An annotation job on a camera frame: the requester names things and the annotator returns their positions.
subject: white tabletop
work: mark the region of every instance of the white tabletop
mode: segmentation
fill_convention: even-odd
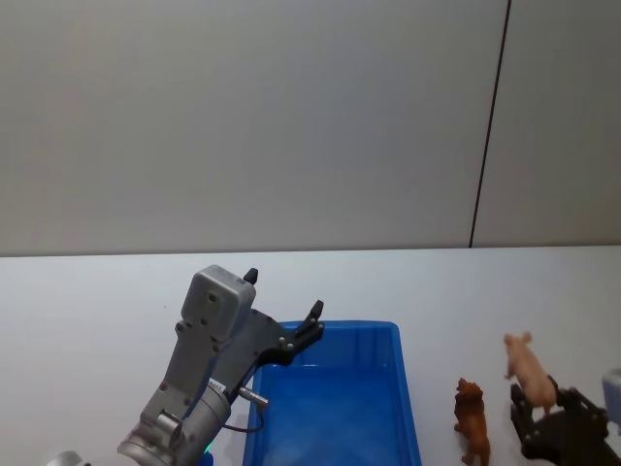
[[[425,466],[461,464],[460,377],[485,392],[492,465],[548,464],[520,455],[506,332],[532,331],[559,385],[599,405],[602,374],[621,365],[621,248],[2,258],[2,464],[111,454],[164,373],[192,275],[212,263],[258,267],[255,307],[276,319],[320,298],[325,319],[396,322]],[[236,402],[230,421],[245,424],[246,410]],[[244,435],[223,431],[213,451],[216,466],[239,466]]]

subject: blue container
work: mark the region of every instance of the blue container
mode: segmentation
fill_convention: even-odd
[[[246,437],[244,466],[421,465],[393,323],[326,322],[319,342],[289,367],[263,367],[253,389],[270,407]]]

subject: gray robot arm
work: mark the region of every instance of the gray robot arm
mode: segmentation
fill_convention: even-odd
[[[238,396],[264,403],[245,388],[256,369],[287,365],[321,338],[321,301],[293,332],[252,309],[257,274],[241,279],[213,265],[194,276],[168,370],[118,453],[140,466],[195,466]],[[68,451],[49,466],[87,464]]]
[[[607,372],[602,379],[608,419],[617,424],[621,435],[621,369]]]

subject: black robotic claw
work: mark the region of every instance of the black robotic claw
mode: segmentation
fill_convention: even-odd
[[[557,400],[563,411],[534,422],[533,406],[518,384],[511,386],[511,421],[522,444],[522,454],[561,466],[621,465],[619,457],[605,442],[608,435],[605,410],[575,388],[557,387]]]
[[[266,364],[288,365],[294,357],[321,339],[324,325],[319,321],[323,302],[316,301],[304,321],[293,332],[285,330],[270,316],[253,309],[241,332],[224,349],[212,378],[226,387],[232,403],[240,387]]]

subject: toy lion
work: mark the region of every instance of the toy lion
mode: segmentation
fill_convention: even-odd
[[[490,447],[487,438],[487,424],[483,405],[483,390],[476,383],[459,380],[455,395],[455,430],[468,439],[468,451],[462,456],[467,465],[479,456],[481,466],[489,465]]]

